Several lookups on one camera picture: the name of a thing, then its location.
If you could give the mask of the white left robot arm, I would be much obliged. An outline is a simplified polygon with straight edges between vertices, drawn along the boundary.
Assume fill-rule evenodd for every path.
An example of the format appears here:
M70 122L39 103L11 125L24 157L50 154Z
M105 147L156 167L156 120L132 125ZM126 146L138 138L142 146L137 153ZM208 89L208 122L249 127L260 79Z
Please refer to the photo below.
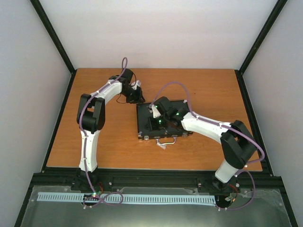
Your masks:
M145 102L141 82L135 80L130 69L122 70L120 75L111 76L107 83L91 94L82 94L77 113L77 123L81 133L81 171L93 172L97 168L98 137L105 125L106 104L116 95L126 97L130 104Z

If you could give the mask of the black poker set case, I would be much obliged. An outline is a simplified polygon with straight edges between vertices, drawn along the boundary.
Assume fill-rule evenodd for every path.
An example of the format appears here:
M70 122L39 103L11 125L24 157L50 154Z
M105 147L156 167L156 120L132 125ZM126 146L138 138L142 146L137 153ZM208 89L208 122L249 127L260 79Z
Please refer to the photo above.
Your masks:
M193 134L192 131L187 131L181 126L167 130L151 131L148 118L153 117L152 110L149 107L150 103L137 104L137 129L139 140L156 140L156 144L165 149L167 145L172 145L177 142L178 137L188 137Z

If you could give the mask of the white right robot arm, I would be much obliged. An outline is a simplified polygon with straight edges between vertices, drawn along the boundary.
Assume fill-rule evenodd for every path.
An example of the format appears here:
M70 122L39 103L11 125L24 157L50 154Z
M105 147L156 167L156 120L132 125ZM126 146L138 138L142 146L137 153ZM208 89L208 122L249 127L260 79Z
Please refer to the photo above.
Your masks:
M250 159L255 151L261 148L243 122L217 121L184 108L164 108L159 104L152 104L150 108L158 125L175 123L186 131L206 136L222 146L224 160L214 174L219 182L228 183L232 177L238 176L245 166L256 162Z

